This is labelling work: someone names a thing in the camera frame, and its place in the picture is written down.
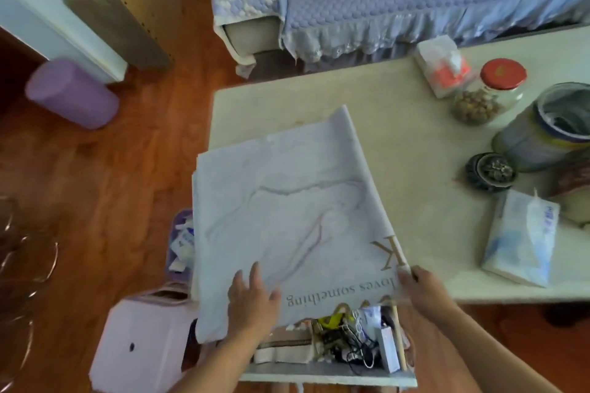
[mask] jar with red lid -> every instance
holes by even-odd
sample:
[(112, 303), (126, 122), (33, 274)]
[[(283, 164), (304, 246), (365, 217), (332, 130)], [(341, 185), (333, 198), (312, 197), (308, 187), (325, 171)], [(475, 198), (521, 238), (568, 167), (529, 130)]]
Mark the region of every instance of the jar with red lid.
[(468, 125), (483, 125), (512, 109), (523, 97), (526, 69), (506, 58), (485, 63), (479, 78), (457, 92), (453, 115)]

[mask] table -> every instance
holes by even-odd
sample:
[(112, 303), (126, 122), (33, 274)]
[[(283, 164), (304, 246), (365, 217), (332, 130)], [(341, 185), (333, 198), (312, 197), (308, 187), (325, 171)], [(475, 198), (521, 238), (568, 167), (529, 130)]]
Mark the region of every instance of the table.
[[(210, 149), (326, 119), (346, 105), (382, 203), (410, 264), (443, 279), (464, 302), (545, 302), (590, 298), (590, 232), (561, 221), (551, 286), (528, 287), (479, 269), (495, 205), (464, 181), (463, 166), (490, 151), (493, 135), (548, 86), (590, 83), (590, 27), (462, 49), (475, 67), (507, 57), (528, 71), (512, 111), (484, 126), (450, 114), (411, 57), (218, 91)], [(521, 175), (517, 188), (548, 192), (550, 175)]]

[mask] blue and white tissue package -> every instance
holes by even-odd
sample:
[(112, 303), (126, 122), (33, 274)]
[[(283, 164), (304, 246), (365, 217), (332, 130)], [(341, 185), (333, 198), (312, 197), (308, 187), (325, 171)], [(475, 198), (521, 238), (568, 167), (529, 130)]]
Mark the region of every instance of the blue and white tissue package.
[(547, 287), (559, 204), (510, 189), (500, 195), (482, 269)]

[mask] red lid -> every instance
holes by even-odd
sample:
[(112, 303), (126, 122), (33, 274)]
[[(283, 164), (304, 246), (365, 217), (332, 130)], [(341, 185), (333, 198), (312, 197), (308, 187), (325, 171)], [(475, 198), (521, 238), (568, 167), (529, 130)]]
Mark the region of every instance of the red lid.
[(508, 91), (517, 88), (526, 80), (526, 69), (512, 59), (497, 58), (485, 63), (480, 77), (486, 86)]

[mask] forearm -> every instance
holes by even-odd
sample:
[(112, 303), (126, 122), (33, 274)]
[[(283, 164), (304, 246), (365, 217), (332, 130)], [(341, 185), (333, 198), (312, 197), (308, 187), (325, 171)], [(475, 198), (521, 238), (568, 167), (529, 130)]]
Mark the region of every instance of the forearm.
[(439, 324), (483, 393), (559, 393), (463, 311)]
[(226, 339), (201, 366), (192, 368), (169, 393), (231, 393), (258, 343), (249, 334)]

